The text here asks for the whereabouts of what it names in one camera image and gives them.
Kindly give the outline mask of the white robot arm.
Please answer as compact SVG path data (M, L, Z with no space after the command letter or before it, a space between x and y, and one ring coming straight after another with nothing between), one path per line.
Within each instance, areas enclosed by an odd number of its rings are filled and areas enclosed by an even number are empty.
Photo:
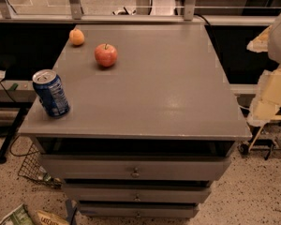
M261 127L274 120L281 108L281 13L246 48L255 53L266 52L279 64L273 72L264 71L259 77L258 91L249 107L248 124Z

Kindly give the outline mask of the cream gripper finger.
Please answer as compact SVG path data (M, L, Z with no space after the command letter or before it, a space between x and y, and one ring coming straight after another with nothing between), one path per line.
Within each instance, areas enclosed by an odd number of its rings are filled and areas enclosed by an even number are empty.
M278 64L274 71L265 70L260 75L257 93L249 106L248 124L263 126L274 120L281 108L281 25L268 26L246 48L254 53L267 53Z

